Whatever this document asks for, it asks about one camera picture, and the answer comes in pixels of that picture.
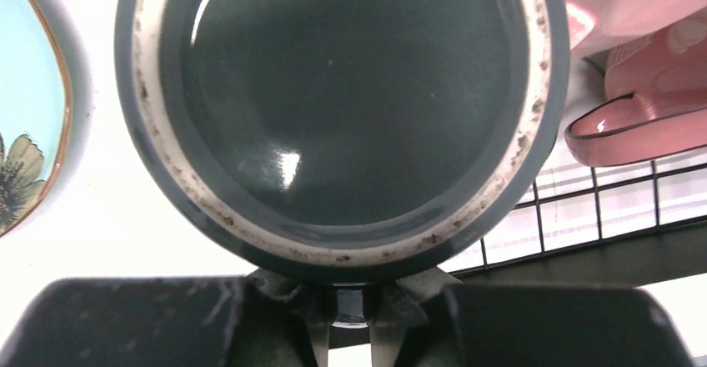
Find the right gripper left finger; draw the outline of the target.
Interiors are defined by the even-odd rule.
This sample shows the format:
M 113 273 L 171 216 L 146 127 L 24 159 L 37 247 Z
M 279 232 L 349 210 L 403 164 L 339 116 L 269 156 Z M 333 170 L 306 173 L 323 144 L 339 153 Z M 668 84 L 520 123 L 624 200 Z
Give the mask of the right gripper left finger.
M 4 366 L 325 366 L 311 290 L 246 276 L 60 279 L 30 303 Z

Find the teal flower plate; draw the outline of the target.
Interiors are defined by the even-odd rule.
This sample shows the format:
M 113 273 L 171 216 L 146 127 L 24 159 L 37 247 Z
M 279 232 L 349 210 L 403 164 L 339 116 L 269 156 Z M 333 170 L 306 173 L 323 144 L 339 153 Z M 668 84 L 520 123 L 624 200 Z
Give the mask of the teal flower plate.
M 65 159 L 73 91 L 36 0 L 1 0 L 1 233 L 48 196 Z

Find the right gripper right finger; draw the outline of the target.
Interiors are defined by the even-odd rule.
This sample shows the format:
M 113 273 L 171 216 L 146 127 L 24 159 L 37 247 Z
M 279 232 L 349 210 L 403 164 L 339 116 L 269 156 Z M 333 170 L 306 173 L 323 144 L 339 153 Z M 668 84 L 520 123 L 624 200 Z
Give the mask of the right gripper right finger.
M 433 268 L 384 287 L 369 326 L 375 366 L 691 366 L 670 317 L 641 289 L 465 284 Z

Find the dark red cup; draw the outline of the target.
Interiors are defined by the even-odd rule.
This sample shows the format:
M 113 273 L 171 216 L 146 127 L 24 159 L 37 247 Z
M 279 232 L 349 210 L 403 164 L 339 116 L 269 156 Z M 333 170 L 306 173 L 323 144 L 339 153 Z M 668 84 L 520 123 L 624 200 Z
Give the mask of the dark red cup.
M 648 161 L 706 145 L 706 11 L 612 48 L 607 101 L 564 139 L 590 167 Z

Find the black wire dish rack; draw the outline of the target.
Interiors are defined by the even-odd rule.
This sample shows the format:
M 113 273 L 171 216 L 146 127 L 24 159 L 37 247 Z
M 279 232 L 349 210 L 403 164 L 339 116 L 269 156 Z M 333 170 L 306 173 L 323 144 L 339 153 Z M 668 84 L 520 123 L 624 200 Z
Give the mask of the black wire dish rack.
M 559 138 L 508 217 L 443 269 L 467 281 L 635 285 L 702 274 L 706 152 L 589 168 Z

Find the dark green mug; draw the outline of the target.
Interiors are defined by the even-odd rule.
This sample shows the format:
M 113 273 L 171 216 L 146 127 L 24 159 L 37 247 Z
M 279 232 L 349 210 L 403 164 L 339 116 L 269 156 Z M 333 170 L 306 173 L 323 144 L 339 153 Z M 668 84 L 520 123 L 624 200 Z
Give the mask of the dark green mug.
M 564 0 L 118 0 L 143 165 L 248 262 L 356 287 L 493 229 L 551 153 Z

